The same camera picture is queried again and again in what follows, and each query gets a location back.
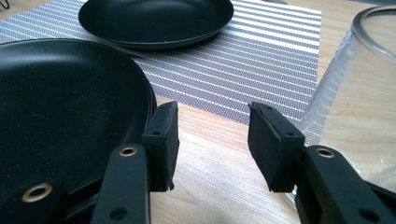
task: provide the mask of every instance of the striped placemat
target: striped placemat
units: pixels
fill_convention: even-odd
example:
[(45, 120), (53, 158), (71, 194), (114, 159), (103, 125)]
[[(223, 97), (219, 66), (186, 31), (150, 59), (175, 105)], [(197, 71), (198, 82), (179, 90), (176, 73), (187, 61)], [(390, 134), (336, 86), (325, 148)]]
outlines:
[[(296, 123), (316, 87), (320, 12), (259, 0), (232, 2), (231, 22), (210, 41), (166, 52), (133, 51), (132, 58), (162, 96), (245, 124), (248, 104), (262, 102)], [(78, 23), (82, 5), (54, 0), (0, 21), (0, 39), (99, 41)]]

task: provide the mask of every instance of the frying pan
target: frying pan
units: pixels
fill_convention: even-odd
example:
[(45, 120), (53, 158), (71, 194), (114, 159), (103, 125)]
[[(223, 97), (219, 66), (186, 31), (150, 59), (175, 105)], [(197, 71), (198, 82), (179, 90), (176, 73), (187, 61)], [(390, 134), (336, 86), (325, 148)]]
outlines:
[(155, 96), (125, 54), (44, 39), (0, 45), (0, 60), (0, 206), (36, 183), (78, 194), (103, 177), (114, 148), (141, 142)]
[(230, 0), (90, 0), (83, 28), (129, 49), (174, 49), (215, 35), (233, 16)]

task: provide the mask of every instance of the wooden table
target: wooden table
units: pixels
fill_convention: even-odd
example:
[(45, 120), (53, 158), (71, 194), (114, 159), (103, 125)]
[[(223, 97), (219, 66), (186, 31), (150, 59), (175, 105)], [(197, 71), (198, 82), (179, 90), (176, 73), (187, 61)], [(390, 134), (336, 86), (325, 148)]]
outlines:
[[(0, 20), (49, 1), (9, 0), (10, 10), (1, 8)], [(370, 6), (344, 0), (287, 2), (322, 11), (320, 79), (354, 16)], [(179, 138), (176, 187), (151, 193), (152, 223), (299, 222), (285, 196), (269, 192), (248, 151), (248, 126), (179, 104)]]

